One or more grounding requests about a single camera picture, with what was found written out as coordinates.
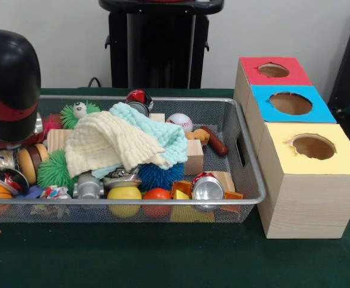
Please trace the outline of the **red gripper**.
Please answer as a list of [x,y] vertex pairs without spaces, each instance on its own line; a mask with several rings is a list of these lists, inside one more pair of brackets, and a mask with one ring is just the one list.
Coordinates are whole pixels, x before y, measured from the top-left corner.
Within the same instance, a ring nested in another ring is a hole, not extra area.
[[34,133],[25,140],[18,142],[5,142],[0,140],[0,149],[17,149],[20,147],[34,145],[36,143],[42,142],[44,139],[44,132]]

